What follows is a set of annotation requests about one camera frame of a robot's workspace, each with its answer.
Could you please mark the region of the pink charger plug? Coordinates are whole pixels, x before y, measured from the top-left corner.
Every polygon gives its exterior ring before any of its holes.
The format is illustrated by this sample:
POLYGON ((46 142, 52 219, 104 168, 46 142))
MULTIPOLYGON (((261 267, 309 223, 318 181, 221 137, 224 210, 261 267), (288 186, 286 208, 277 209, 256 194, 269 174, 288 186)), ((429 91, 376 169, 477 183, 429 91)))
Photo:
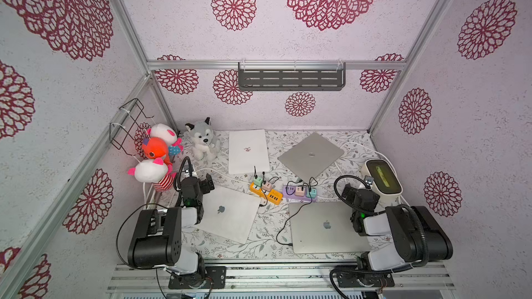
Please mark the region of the pink charger plug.
POLYGON ((265 181, 263 182, 261 189, 266 192, 270 192, 273 189, 273 185, 269 181, 265 181))

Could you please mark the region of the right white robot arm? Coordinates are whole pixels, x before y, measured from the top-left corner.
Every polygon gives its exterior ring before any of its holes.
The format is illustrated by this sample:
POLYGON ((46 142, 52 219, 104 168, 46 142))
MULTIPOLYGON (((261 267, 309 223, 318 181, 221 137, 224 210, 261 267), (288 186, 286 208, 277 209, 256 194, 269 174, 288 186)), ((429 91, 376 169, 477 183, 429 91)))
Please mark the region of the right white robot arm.
POLYGON ((350 184, 340 196, 352 207, 351 223, 358 235, 392 237, 392 243, 357 259, 357 269, 363 274, 397 273, 453 256, 449 237, 426 207, 400 204, 377 212, 380 196, 350 184))

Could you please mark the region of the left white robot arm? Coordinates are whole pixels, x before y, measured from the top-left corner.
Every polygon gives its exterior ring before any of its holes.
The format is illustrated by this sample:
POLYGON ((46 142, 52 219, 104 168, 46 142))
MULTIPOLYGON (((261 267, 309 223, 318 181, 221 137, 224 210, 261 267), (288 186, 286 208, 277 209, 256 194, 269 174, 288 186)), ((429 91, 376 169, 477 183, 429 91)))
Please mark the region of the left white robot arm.
POLYGON ((119 259, 132 269, 165 269, 169 274, 192 280, 206 280, 204 259, 183 247, 183 228, 201 223, 203 198, 215 190, 212 176, 187 177, 180 181, 178 202, 172 208, 144 210, 139 207, 127 257, 119 259))

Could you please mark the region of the white laptop front left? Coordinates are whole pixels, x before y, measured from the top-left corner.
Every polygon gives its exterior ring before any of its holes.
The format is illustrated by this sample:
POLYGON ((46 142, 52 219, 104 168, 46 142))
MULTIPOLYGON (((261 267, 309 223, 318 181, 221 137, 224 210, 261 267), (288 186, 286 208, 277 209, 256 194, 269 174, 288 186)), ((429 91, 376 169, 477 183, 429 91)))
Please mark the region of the white laptop front left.
POLYGON ((260 202, 256 195, 218 186, 204 195, 204 215, 195 228, 245 244, 260 202))

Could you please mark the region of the silver laptop front right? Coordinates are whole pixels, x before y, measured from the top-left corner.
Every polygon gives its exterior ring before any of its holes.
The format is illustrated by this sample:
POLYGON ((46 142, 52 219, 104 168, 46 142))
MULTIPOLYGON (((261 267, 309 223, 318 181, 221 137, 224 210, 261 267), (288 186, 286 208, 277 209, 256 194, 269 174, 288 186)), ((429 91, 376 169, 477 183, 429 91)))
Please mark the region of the silver laptop front right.
POLYGON ((357 253, 371 249, 351 223, 352 210, 343 202, 291 203, 290 229, 296 254, 357 253))

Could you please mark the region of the silver laptop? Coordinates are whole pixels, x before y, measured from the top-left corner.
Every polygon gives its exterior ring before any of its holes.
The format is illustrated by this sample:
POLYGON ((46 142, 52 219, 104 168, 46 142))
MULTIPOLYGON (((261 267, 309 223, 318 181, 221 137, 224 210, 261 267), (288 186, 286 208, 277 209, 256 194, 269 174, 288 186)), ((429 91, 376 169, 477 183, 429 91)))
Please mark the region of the silver laptop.
POLYGON ((279 156, 278 160, 303 182, 309 182, 317 179, 343 154, 341 148, 315 132, 279 156))
POLYGON ((291 203, 290 229, 296 254, 357 253, 371 249, 351 223, 352 210, 343 202, 291 203))

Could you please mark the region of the white laptop back left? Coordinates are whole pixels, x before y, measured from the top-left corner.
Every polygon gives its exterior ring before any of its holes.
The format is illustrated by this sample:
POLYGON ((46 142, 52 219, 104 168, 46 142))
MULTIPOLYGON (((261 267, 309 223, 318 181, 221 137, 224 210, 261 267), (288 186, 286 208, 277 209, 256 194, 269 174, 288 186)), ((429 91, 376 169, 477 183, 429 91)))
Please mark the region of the white laptop back left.
POLYGON ((270 171, 265 130, 232 131, 229 133, 229 174, 270 171))

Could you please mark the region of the silver laptop back right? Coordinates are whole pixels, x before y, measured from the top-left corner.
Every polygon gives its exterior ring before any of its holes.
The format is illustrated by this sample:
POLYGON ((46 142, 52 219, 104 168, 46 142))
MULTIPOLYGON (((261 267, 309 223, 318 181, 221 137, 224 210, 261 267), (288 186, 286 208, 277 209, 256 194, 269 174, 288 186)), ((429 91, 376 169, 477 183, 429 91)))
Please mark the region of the silver laptop back right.
POLYGON ((279 156, 278 160, 303 182, 309 182, 317 179, 343 154, 341 148, 315 132, 279 156))

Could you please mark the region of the cream box green display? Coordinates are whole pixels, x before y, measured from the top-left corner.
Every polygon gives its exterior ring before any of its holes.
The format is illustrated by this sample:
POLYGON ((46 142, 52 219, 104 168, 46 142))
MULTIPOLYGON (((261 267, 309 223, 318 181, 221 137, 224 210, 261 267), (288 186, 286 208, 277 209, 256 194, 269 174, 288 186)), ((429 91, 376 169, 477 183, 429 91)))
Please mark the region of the cream box green display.
POLYGON ((373 178, 371 189, 380 196, 380 203, 393 204, 401 197, 403 186, 387 161, 368 159, 361 168, 361 174, 373 178))

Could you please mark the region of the white pink plush striped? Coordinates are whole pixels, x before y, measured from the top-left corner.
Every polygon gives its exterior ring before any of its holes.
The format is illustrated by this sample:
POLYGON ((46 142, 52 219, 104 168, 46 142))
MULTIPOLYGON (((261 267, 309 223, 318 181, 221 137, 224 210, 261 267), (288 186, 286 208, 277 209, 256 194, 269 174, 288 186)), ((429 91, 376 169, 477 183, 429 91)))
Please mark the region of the white pink plush striped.
POLYGON ((167 164, 161 157, 143 160, 127 173, 143 184, 152 184, 157 192, 170 190, 176 176, 173 165, 167 164))

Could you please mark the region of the white pink plush top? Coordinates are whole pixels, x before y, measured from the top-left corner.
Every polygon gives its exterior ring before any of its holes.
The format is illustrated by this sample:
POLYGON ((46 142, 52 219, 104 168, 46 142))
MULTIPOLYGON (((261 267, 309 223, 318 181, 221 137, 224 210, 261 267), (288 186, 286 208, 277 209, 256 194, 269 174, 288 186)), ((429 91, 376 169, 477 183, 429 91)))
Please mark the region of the white pink plush top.
POLYGON ((160 138, 167 146, 178 146, 181 144, 181 138, 178 137, 178 133, 162 123, 150 127, 147 133, 151 138, 160 138))

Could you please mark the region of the purple power strip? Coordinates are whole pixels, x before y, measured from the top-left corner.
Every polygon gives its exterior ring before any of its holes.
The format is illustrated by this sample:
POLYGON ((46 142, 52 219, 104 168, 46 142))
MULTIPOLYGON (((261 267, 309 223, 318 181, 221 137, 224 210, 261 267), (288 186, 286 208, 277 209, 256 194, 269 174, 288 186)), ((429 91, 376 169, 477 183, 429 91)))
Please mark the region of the purple power strip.
POLYGON ((284 185, 283 196, 287 200, 311 202, 317 199, 317 189, 305 186, 284 185))

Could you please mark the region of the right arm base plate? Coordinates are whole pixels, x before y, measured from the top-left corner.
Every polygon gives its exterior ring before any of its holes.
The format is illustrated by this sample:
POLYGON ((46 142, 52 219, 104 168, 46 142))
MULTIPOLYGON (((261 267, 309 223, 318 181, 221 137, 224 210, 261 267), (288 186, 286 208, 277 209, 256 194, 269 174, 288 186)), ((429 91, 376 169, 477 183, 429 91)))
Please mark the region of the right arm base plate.
POLYGON ((355 266, 336 266, 330 275, 339 288, 394 287, 391 274, 360 272, 355 266))

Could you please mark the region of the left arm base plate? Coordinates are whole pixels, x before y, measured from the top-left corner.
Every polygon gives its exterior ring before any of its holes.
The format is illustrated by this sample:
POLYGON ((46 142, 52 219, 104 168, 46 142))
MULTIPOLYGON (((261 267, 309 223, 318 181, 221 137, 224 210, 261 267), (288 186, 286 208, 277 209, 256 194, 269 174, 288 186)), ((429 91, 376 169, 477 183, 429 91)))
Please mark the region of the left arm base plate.
POLYGON ((172 274, 168 288, 175 289, 224 289, 227 267, 200 267, 193 274, 172 274))

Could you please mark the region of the aluminium front rail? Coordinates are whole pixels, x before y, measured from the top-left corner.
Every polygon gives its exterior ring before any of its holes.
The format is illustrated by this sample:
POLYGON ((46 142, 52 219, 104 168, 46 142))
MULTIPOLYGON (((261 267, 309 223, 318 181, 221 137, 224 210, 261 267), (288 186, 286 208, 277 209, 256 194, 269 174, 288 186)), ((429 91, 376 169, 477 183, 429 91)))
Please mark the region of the aluminium front rail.
POLYGON ((108 298, 140 296, 178 298, 182 293, 198 298, 231 296, 265 297, 330 295, 339 292, 360 297, 362 292, 437 291, 454 298, 455 286, 441 262, 388 274, 378 280, 362 282, 344 272, 353 260, 207 260, 209 278, 189 285, 181 276, 166 271, 137 270, 118 264, 105 289, 108 298))

